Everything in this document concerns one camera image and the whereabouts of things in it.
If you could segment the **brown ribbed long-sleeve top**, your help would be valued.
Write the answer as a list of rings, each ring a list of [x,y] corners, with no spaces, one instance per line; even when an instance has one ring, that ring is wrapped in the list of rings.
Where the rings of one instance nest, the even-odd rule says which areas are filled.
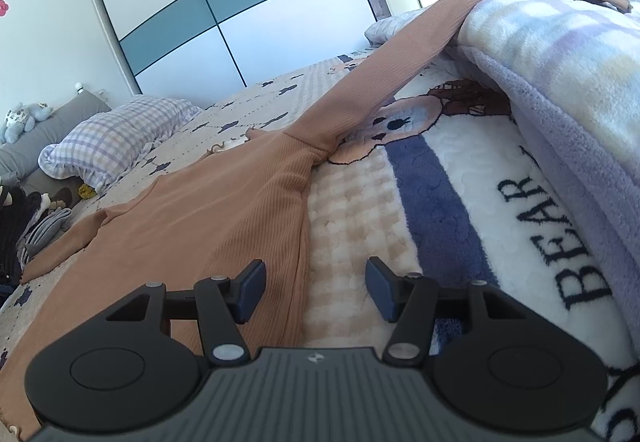
[[[392,325],[382,350],[296,340],[312,169],[404,95],[484,1],[436,2],[293,122],[206,146],[41,251],[21,286],[80,255],[42,303],[53,317],[17,347],[24,378],[8,379],[39,429],[23,440],[1,422],[2,439],[608,441],[593,428],[611,394],[602,358],[486,279],[442,286],[410,271],[438,296],[422,284],[397,323],[378,313]],[[637,17],[628,0],[572,1]],[[255,259],[266,289],[250,320],[202,324],[194,286]]]

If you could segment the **pile of dark clothes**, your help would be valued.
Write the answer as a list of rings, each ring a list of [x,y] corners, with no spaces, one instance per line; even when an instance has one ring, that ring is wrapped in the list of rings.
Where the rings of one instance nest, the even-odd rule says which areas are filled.
[[[20,284],[24,267],[17,259],[18,243],[50,210],[72,209],[73,195],[63,187],[51,197],[33,191],[26,194],[17,185],[1,185],[1,297],[6,298]]]

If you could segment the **yellow knitted item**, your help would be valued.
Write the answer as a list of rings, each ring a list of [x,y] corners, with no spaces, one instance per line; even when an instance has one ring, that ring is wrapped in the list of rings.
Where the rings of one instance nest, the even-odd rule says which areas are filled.
[[[96,197],[96,191],[89,185],[82,183],[77,188],[77,194],[82,200],[89,200]]]

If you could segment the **purple plaid pillow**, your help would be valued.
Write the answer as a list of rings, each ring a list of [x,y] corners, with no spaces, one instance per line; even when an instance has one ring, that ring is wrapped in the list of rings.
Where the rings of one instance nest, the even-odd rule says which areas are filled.
[[[39,168],[55,180],[77,176],[101,194],[201,112],[186,99],[132,98],[80,122],[61,142],[44,147]]]

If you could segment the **folded grey garment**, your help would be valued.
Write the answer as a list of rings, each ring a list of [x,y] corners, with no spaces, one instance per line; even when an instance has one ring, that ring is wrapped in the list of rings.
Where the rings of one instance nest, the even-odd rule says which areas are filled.
[[[21,267],[43,250],[55,237],[64,232],[66,223],[72,215],[70,208],[58,208],[48,211],[18,243],[17,259]]]

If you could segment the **grey upholstered headboard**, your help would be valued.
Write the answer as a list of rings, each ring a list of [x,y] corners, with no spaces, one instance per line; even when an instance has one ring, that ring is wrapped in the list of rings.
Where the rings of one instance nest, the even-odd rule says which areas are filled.
[[[1,146],[1,176],[8,176],[10,182],[19,183],[27,194],[38,191],[52,196],[63,187],[77,191],[81,185],[79,177],[59,181],[40,170],[40,151],[50,144],[61,142],[80,122],[110,110],[103,100],[88,90],[76,95],[70,102],[54,110],[49,119],[37,123],[32,131],[24,133],[16,143]]]

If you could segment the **blue plush toy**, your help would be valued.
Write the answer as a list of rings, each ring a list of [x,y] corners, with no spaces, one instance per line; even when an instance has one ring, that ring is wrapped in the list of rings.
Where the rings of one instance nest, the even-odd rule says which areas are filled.
[[[36,124],[46,121],[53,113],[53,108],[44,102],[18,104],[11,109],[1,124],[2,144],[14,144],[23,133],[32,131]]]

